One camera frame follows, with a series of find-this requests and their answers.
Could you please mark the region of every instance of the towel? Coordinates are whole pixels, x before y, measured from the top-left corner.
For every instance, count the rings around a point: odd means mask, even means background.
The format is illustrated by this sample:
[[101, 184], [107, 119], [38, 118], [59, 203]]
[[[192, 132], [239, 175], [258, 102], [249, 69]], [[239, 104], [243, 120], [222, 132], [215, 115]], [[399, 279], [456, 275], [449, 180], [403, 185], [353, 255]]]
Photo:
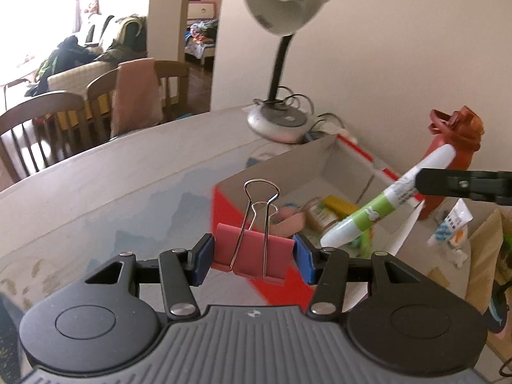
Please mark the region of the towel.
[[119, 64], [112, 99], [111, 137], [152, 127], [163, 120], [154, 59]]

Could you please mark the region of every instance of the ridged gray panel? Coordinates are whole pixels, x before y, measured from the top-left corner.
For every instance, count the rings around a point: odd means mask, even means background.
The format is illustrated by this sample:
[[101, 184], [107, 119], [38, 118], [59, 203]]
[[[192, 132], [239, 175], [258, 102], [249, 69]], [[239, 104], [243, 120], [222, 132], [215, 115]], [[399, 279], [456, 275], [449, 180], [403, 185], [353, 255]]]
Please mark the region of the ridged gray panel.
[[[259, 316], [248, 315], [252, 310]], [[26, 384], [482, 384], [473, 370], [442, 378], [406, 377], [373, 364], [333, 323], [298, 307], [212, 306], [174, 324], [155, 350], [123, 371], [68, 378], [36, 370]]]

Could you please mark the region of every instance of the green label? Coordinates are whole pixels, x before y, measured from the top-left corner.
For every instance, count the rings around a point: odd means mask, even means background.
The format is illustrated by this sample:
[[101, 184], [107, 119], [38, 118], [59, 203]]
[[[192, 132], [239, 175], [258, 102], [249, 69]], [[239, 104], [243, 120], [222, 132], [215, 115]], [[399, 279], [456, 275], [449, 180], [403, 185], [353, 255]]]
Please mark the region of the green label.
[[355, 211], [351, 218], [361, 231], [365, 231], [394, 210], [383, 192], [372, 202]]

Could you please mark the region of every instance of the window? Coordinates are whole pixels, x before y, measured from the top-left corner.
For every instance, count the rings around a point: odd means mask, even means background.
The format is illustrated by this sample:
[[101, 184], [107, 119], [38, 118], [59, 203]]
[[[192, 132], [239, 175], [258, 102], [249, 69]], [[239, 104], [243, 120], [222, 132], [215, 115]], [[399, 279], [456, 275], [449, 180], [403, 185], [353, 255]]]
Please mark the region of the window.
[[0, 75], [26, 56], [47, 57], [72, 34], [75, 0], [0, 0]]

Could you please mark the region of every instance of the bed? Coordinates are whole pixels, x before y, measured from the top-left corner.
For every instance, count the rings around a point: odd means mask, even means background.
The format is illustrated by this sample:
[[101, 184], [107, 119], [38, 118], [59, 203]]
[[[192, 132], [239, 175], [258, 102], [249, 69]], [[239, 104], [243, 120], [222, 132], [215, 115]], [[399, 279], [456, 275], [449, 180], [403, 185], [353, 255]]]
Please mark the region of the bed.
[[185, 53], [194, 56], [204, 66], [206, 58], [215, 56], [215, 38], [217, 28], [215, 26], [214, 37], [205, 37], [197, 30], [205, 25], [217, 24], [217, 7], [213, 1], [191, 1], [188, 4], [187, 34], [185, 35]]

